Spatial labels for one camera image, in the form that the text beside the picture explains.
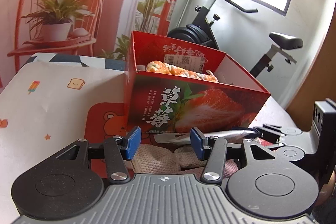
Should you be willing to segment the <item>orange white patterned cloth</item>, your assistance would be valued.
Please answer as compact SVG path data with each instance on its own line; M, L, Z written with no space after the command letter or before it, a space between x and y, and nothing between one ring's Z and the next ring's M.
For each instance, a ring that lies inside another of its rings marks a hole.
M209 75L197 73L197 72L189 71L187 69L180 68L175 65L170 65L168 63L164 63L161 61L152 61L148 63L148 65L146 66L146 70L148 72L187 77L189 79L197 79L197 80L209 81L213 83L219 82L218 79L212 73L210 73Z

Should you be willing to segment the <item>red bear print mat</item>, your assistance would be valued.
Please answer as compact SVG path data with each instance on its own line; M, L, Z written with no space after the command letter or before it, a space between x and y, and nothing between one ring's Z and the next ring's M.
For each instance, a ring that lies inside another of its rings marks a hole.
M102 143L113 135L126 136L126 121L123 103L97 103L93 105L87 114L84 137L90 143ZM142 133L141 144L155 144L154 136ZM131 177L134 176L133 166L126 161L126 167ZM91 169L100 177L107 178L105 161L93 159Z

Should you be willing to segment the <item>pink knit cloth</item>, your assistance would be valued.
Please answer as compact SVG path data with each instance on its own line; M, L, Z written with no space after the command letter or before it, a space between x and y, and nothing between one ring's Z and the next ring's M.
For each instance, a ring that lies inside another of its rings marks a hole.
M142 144L131 160L135 173L194 174L197 178L200 178L206 163L197 158L190 145L172 152L167 148Z

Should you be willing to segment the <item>red strawberry cardboard box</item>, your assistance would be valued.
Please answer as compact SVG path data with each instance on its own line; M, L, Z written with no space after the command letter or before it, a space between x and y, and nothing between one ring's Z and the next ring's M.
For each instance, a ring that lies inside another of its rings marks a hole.
M217 82L149 72L152 61L212 75ZM145 32L131 34L125 72L127 129L146 134L216 132L249 125L270 94L225 52Z

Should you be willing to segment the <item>white patterned table cloth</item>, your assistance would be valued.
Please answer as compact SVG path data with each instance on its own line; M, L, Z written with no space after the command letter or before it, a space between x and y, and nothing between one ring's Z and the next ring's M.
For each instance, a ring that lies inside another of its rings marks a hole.
M24 65L1 92L1 223L18 211L11 198L15 179L62 148L84 139L87 114L97 103L123 103L125 72L35 59ZM271 97L247 126L293 127L288 113Z

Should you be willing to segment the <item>wooden door panel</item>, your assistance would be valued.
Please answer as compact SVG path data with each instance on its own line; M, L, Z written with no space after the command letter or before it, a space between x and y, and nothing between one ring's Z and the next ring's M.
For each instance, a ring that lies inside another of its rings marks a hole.
M335 0L326 0L319 21L305 34L306 53L281 103L294 123L310 128L315 101L335 99Z

